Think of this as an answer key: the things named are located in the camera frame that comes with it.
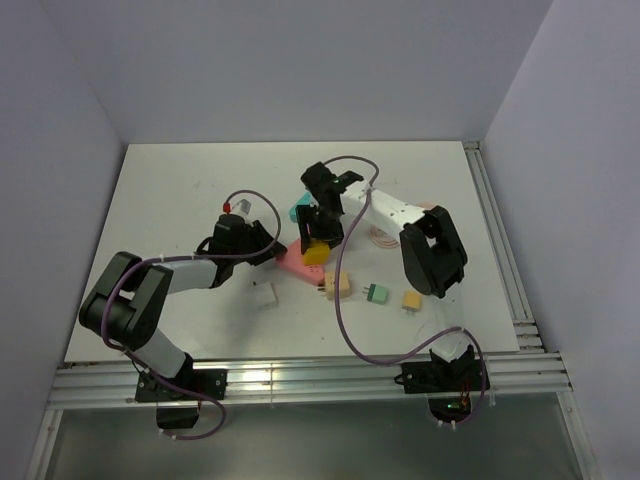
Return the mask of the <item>yellow cube power socket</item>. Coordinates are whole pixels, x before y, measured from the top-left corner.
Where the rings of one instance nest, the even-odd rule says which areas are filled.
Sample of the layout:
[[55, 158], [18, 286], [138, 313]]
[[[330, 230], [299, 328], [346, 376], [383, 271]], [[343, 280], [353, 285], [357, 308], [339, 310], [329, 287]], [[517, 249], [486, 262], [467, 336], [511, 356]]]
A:
[[331, 248], [320, 240], [312, 240], [309, 247], [302, 254], [302, 263], [305, 266], [325, 265], [329, 259]]

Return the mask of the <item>pink triangular power strip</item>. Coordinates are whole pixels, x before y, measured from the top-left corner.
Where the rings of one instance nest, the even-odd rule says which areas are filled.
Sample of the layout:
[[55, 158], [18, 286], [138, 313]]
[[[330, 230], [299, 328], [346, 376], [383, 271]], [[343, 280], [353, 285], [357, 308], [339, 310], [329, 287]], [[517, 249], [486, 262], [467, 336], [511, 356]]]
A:
[[320, 286], [324, 282], [324, 267], [322, 265], [305, 265], [300, 253], [300, 240], [296, 239], [287, 247], [287, 252], [276, 259], [276, 265], [297, 279], [313, 286]]

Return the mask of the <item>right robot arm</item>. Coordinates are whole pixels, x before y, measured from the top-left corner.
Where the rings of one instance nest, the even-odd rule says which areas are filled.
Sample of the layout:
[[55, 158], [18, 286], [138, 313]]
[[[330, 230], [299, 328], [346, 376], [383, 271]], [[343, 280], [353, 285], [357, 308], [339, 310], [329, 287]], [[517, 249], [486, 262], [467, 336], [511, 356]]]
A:
[[444, 207], [421, 208], [399, 200], [375, 187], [380, 169], [375, 162], [353, 155], [338, 156], [308, 167], [301, 182], [312, 203], [297, 208], [302, 253], [314, 241], [337, 250], [334, 310], [340, 333], [349, 349], [374, 365], [402, 363], [439, 339], [460, 334], [468, 338], [474, 353], [478, 341], [468, 329], [447, 327], [409, 352], [389, 360], [369, 357], [358, 350], [346, 329], [340, 303], [340, 275], [348, 241], [358, 224], [366, 221], [397, 241], [405, 277], [413, 289], [438, 300], [460, 284], [468, 255], [450, 213]]

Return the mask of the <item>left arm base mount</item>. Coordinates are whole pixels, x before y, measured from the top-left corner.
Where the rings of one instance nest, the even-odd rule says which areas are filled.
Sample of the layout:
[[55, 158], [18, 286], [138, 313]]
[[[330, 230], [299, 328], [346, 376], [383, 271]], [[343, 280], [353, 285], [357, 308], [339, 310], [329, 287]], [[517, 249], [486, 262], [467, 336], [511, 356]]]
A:
[[[186, 377], [166, 379], [141, 371], [134, 395], [139, 404], [156, 405], [156, 425], [162, 434], [181, 440], [197, 440], [217, 433], [224, 426], [227, 412], [221, 401], [225, 397], [228, 371], [221, 368], [196, 369]], [[217, 425], [210, 431], [188, 434], [200, 419], [205, 403], [220, 411]]]

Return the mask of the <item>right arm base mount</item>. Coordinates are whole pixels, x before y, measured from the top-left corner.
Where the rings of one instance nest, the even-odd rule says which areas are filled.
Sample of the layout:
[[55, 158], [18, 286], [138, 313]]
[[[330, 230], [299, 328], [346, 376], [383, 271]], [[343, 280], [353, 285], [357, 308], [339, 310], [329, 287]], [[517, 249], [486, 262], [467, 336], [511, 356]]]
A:
[[429, 412], [439, 426], [454, 428], [473, 413], [474, 393], [483, 399], [490, 388], [485, 365], [475, 358], [472, 349], [452, 361], [432, 353], [429, 361], [406, 362], [394, 383], [407, 395], [444, 394], [427, 399]]

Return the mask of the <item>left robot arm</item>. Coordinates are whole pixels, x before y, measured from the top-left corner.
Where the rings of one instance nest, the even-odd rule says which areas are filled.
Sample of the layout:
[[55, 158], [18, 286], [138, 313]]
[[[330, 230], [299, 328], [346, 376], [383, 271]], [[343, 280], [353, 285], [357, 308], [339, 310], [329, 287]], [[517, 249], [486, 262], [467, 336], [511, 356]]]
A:
[[159, 375], [159, 388], [170, 398], [183, 399], [195, 386], [193, 359], [160, 330], [166, 298], [217, 288], [237, 265], [258, 266], [286, 252], [260, 221], [225, 213], [190, 256], [144, 260], [115, 254], [81, 305], [79, 323]]

